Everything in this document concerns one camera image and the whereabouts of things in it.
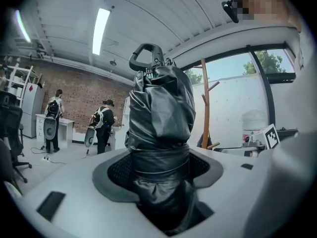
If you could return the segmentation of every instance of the wooden coat rack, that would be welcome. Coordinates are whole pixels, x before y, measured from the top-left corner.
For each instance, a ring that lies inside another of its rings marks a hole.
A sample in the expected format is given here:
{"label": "wooden coat rack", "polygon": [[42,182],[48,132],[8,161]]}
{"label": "wooden coat rack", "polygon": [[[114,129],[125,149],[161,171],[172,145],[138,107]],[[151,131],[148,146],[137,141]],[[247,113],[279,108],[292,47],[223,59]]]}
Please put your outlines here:
{"label": "wooden coat rack", "polygon": [[207,77],[207,68],[206,68],[206,62],[205,59],[201,59],[202,66],[195,66],[194,68],[203,69],[203,78],[204,78],[204,89],[205,94],[202,94],[202,98],[205,103],[205,121],[204,121],[204,133],[203,133],[203,142],[202,142],[202,148],[212,150],[214,147],[220,145],[220,143],[216,143],[210,146],[208,145],[208,134],[209,134],[209,120],[210,120],[210,99],[209,99],[209,91],[215,88],[220,82],[217,81],[214,85],[209,87],[208,84],[208,77]]}

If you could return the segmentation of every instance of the white wall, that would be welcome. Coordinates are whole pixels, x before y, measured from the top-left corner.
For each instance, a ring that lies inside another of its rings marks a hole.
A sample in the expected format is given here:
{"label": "white wall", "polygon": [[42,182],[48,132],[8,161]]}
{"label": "white wall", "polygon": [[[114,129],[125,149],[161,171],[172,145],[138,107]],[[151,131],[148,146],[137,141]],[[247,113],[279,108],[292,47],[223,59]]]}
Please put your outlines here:
{"label": "white wall", "polygon": [[272,84],[271,90],[275,107],[275,127],[276,129],[296,129],[295,121],[288,106],[284,102],[284,96],[292,86],[292,83]]}
{"label": "white wall", "polygon": [[[210,91],[210,135],[220,147],[239,147],[242,144],[242,114],[260,110],[267,115],[266,97],[258,74],[220,79]],[[196,119],[189,145],[197,145],[204,130],[205,104],[202,99],[204,85],[193,86]]]}

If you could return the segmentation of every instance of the tree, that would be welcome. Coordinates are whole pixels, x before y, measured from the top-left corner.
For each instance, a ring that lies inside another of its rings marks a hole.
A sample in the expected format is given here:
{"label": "tree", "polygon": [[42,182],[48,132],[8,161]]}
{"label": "tree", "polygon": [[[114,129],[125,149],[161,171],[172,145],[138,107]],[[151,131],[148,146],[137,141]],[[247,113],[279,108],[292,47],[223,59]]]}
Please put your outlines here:
{"label": "tree", "polygon": [[[286,72],[286,69],[281,68],[281,64],[283,61],[283,58],[281,56],[275,56],[275,54],[273,53],[269,54],[267,50],[256,51],[255,53],[260,61],[260,64],[262,65],[265,74]],[[244,64],[243,67],[246,70],[243,75],[256,73],[256,68],[251,61]]]}
{"label": "tree", "polygon": [[196,75],[194,74],[194,72],[192,71],[192,69],[186,70],[185,74],[189,77],[190,82],[192,83],[192,85],[196,85],[201,83],[203,76],[202,75]]}

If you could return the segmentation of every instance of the brick wall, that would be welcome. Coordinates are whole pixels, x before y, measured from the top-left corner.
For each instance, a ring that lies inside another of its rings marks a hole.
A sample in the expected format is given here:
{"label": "brick wall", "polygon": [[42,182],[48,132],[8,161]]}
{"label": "brick wall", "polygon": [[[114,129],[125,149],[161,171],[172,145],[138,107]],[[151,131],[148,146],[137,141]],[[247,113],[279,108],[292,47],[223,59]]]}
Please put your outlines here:
{"label": "brick wall", "polygon": [[93,73],[45,61],[23,60],[19,66],[22,68],[33,66],[37,74],[42,74],[40,82],[42,84],[45,82],[46,90],[42,113],[49,99],[55,96],[56,90],[62,89],[64,117],[75,121],[76,132],[86,132],[90,116],[107,99],[113,100],[112,111],[115,116],[118,116],[114,126],[121,125],[125,99],[129,96],[131,86]]}

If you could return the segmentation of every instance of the sky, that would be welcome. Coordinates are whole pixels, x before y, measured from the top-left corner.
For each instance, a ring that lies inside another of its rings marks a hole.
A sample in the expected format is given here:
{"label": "sky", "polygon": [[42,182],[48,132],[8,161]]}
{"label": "sky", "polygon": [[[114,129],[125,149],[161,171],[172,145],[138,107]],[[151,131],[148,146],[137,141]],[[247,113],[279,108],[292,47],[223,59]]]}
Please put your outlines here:
{"label": "sky", "polygon": [[[286,72],[294,72],[284,50],[269,50],[268,53],[274,53],[275,55],[281,56],[283,58],[281,67],[286,69]],[[249,54],[239,54],[208,62],[206,63],[206,67],[209,81],[241,76],[245,71],[243,65],[249,61],[251,61]],[[193,68],[192,70],[196,75],[203,75],[201,69]]]}

